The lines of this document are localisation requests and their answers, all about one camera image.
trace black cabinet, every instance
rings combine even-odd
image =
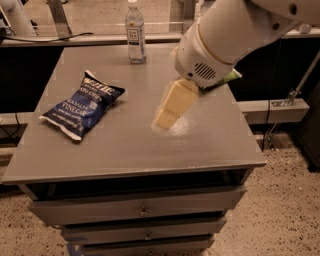
[[[309,112],[298,125],[294,126],[295,134],[310,160],[310,171],[320,169],[320,80],[307,99]]]

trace floor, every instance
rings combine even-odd
[[[308,171],[293,135],[279,132],[274,144],[276,151],[264,151],[267,165],[250,175],[247,193],[227,213],[212,247],[167,256],[320,255],[320,173]],[[1,194],[1,255],[69,255],[59,230],[45,227],[28,211],[29,202],[21,193]]]
[[[170,12],[176,2],[139,2],[146,22],[150,23],[148,29],[166,32],[168,21],[176,17]],[[74,33],[83,32],[82,29],[118,33],[123,25],[116,24],[123,21],[127,10],[126,0],[69,0],[63,6]],[[29,0],[26,10],[38,23],[39,33],[54,33],[54,27],[49,28],[52,20],[45,0]],[[105,19],[115,25],[97,25]],[[320,255],[320,174],[308,171],[308,163],[292,135],[279,132],[275,146],[276,151],[264,151],[268,164],[253,171],[245,184],[248,192],[235,210],[227,213],[227,224],[215,236],[212,247],[205,252],[168,256]],[[3,171],[5,166],[0,167],[0,173]],[[19,192],[0,194],[1,255],[69,255],[59,230],[45,227],[28,211],[29,202],[30,199]]]

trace snack bag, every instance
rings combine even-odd
[[[124,92],[125,89],[104,84],[86,71],[79,90],[40,116],[40,119],[48,120],[72,139],[81,141]]]

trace bottle cap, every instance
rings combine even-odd
[[[128,6],[129,7],[137,7],[138,1],[137,0],[128,0]]]

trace gray cabinet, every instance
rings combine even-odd
[[[265,159],[227,85],[203,92],[170,131],[152,129],[175,44],[67,48],[3,177],[30,210],[84,255],[140,256],[205,249]],[[39,116],[70,97],[84,67],[126,94],[74,143]]]

